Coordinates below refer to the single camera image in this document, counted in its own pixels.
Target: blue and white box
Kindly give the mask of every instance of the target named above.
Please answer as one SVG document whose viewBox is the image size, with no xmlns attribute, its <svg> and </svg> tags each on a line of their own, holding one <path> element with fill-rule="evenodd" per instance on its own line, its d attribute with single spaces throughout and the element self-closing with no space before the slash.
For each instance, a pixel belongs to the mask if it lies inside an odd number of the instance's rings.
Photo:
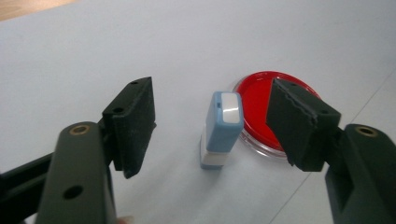
<svg viewBox="0 0 396 224">
<path fill-rule="evenodd" d="M 201 167 L 221 169 L 243 128 L 244 116 L 239 93 L 214 92 L 201 137 Z"/>
</svg>

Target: white table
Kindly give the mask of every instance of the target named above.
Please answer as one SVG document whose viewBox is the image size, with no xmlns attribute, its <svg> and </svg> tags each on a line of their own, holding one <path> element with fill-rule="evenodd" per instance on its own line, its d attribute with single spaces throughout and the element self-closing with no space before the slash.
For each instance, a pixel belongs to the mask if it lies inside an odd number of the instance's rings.
<svg viewBox="0 0 396 224">
<path fill-rule="evenodd" d="M 78 1 L 0 22 L 0 170 L 51 153 L 97 121 L 129 81 L 153 77 L 156 122 L 141 172 L 113 172 L 136 223 L 332 223 L 322 173 L 238 141 L 220 172 L 199 167 L 213 91 L 262 70 L 293 75 L 350 122 L 396 140 L 396 2 Z"/>
</svg>

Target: black plastic part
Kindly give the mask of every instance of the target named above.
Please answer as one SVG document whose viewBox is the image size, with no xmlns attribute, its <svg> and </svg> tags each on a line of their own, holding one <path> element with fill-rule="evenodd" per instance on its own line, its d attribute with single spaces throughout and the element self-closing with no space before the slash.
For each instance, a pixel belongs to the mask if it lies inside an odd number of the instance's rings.
<svg viewBox="0 0 396 224">
<path fill-rule="evenodd" d="M 21 223 L 37 211 L 52 154 L 0 176 L 0 223 Z"/>
<path fill-rule="evenodd" d="M 266 122 L 291 165 L 321 171 L 322 150 L 337 132 L 341 114 L 301 86 L 274 79 Z"/>
<path fill-rule="evenodd" d="M 142 166 L 155 128 L 151 77 L 128 84 L 103 112 L 106 147 L 112 152 L 116 170 L 126 178 Z"/>
<path fill-rule="evenodd" d="M 334 223 L 396 223 L 396 146 L 358 124 L 346 126 L 341 145 L 347 171 L 326 174 Z"/>
<path fill-rule="evenodd" d="M 96 123 L 61 132 L 35 223 L 116 223 L 104 153 Z"/>
</svg>

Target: table surface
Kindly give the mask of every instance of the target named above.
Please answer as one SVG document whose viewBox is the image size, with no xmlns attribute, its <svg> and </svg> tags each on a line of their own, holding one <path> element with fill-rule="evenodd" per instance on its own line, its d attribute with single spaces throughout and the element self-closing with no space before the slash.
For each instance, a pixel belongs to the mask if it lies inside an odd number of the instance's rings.
<svg viewBox="0 0 396 224">
<path fill-rule="evenodd" d="M 213 91 L 265 70 L 293 75 L 343 115 L 396 140 L 396 2 L 77 1 L 0 22 L 0 170 L 51 153 L 152 77 L 155 129 L 141 172 L 112 172 L 118 216 L 136 223 L 332 223 L 324 175 L 237 141 L 199 167 Z"/>
</svg>

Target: screw hole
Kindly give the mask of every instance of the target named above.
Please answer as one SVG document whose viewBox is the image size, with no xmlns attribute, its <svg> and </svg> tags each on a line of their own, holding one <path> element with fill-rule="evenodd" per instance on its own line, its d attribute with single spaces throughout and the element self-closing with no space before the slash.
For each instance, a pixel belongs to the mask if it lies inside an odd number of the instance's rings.
<svg viewBox="0 0 396 224">
<path fill-rule="evenodd" d="M 82 193 L 82 186 L 73 186 L 64 192 L 64 199 L 71 200 L 77 198 Z"/>
<path fill-rule="evenodd" d="M 356 131 L 364 136 L 367 137 L 377 137 L 378 136 L 378 132 L 372 128 L 369 127 L 356 127 Z"/>
<path fill-rule="evenodd" d="M 120 108 L 120 107 L 114 108 L 114 109 L 113 109 L 113 112 L 114 112 L 114 113 L 121 113 L 122 111 L 123 111 L 123 109 Z"/>
<path fill-rule="evenodd" d="M 90 126 L 88 125 L 78 125 L 70 130 L 70 134 L 72 135 L 82 135 L 87 133 L 90 130 Z"/>
</svg>

